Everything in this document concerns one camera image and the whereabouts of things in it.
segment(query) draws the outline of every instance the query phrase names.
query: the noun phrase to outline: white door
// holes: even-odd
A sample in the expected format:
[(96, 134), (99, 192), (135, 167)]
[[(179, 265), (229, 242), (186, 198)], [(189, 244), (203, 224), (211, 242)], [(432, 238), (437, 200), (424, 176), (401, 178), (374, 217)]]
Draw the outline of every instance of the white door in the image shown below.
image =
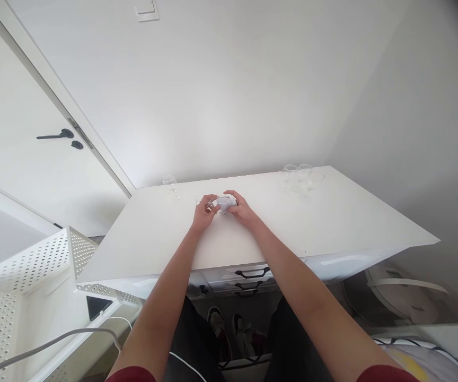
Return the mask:
[[(62, 129), (74, 137), (36, 139)], [(128, 201), (1, 36), (0, 189), (87, 236), (106, 234)]]

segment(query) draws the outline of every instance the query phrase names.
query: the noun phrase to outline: black pants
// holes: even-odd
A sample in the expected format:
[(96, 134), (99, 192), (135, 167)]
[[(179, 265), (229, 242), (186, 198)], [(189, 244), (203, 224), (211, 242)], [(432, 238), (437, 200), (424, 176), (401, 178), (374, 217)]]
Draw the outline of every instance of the black pants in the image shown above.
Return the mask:
[[(321, 357), (284, 297), (271, 318), (268, 342), (272, 356), (265, 382), (332, 381)], [(224, 381), (224, 377), (217, 363), (218, 347), (210, 324), (185, 297), (171, 352), (196, 368), (208, 382), (220, 382)], [(169, 354), (164, 381), (199, 382), (201, 379)]]

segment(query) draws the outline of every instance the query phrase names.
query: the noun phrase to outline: hand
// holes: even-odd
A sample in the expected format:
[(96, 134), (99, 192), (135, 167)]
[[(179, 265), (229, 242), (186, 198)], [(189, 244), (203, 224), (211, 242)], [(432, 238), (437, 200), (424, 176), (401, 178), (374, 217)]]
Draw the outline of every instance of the hand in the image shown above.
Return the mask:
[(252, 230), (261, 223), (261, 219), (256, 215), (252, 208), (250, 208), (243, 196), (233, 190), (227, 190), (224, 194), (231, 194), (236, 198), (238, 205), (229, 207), (227, 212), (233, 214), (236, 220), (238, 220), (241, 224)]
[(196, 211), (193, 214), (193, 223), (192, 229), (196, 232), (203, 233), (206, 228), (211, 224), (213, 217), (217, 214), (217, 211), (220, 210), (220, 206), (216, 206), (214, 209), (210, 209), (208, 202), (216, 198), (217, 195), (205, 195), (202, 197), (200, 203), (196, 207)]

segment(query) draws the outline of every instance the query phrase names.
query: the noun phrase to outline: sleeve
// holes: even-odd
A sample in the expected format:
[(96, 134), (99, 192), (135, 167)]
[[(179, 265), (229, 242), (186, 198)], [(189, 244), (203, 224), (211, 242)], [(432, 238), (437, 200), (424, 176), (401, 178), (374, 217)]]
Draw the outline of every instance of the sleeve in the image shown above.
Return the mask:
[(130, 366), (116, 371), (105, 382), (156, 382), (153, 375), (140, 366)]
[(375, 365), (366, 369), (356, 382), (419, 382), (407, 371), (388, 365)]

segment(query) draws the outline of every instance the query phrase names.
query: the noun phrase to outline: light switch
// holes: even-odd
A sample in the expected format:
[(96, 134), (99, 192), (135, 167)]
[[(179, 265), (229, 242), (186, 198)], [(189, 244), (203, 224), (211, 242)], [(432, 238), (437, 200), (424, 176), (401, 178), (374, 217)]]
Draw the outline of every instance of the light switch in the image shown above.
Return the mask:
[(135, 13), (137, 15), (137, 21), (152, 21), (159, 20), (158, 10), (156, 8), (155, 0), (134, 0), (135, 1)]

